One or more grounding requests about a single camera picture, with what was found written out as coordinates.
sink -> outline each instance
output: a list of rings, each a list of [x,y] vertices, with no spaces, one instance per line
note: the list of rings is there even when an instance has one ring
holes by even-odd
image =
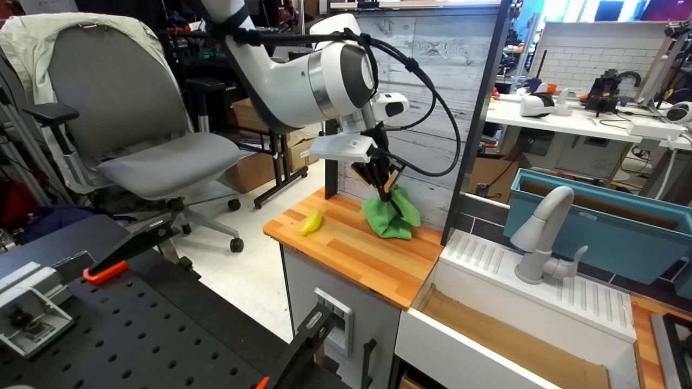
[[[527,284],[520,258],[455,230],[402,313],[397,357],[446,387],[638,387],[630,293],[584,276]]]

blue bin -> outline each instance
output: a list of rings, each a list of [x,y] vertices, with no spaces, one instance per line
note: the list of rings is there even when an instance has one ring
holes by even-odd
[[[582,244],[588,244],[584,264],[648,284],[692,248],[689,207],[525,168],[512,181],[504,235],[511,237],[543,200],[543,194],[531,187],[550,191],[563,184],[570,185],[577,200],[587,203],[570,207],[553,254],[570,258]]]

green plush toy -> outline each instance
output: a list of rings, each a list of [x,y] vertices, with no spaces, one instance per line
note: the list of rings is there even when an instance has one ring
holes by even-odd
[[[363,203],[370,229],[387,240],[410,240],[421,218],[405,187],[394,185],[389,199],[375,196]]]

cabinet door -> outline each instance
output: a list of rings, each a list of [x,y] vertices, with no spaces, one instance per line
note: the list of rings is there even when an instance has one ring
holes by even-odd
[[[354,286],[345,278],[324,270],[314,264],[305,254],[283,246],[283,270],[287,282],[290,313],[292,326],[297,328],[305,315],[316,306],[318,293],[316,289],[327,291],[342,305],[345,305],[351,313],[351,335],[349,352],[338,343],[344,343],[342,332],[332,332],[331,339],[324,341],[324,352],[340,362],[338,373],[349,387],[361,387],[361,373],[371,377],[371,389],[385,389],[389,380],[391,358],[394,358],[394,341],[397,330],[400,311],[379,295]],[[367,372],[363,372],[363,345],[375,339],[376,345],[370,352]]]

wooden table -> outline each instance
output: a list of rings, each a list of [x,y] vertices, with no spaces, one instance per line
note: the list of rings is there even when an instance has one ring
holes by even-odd
[[[300,224],[312,209],[324,214],[322,229],[300,235]],[[397,308],[412,305],[441,252],[440,230],[420,227],[410,242],[383,240],[367,227],[357,200],[340,194],[324,199],[324,190],[264,224],[264,234]]]
[[[667,380],[661,373],[661,362],[658,358],[650,313],[674,313],[685,319],[692,319],[692,315],[682,313],[660,301],[650,301],[644,295],[632,295],[632,313],[634,313],[634,328],[635,328],[635,362],[640,372],[640,382],[644,389],[663,389]]]

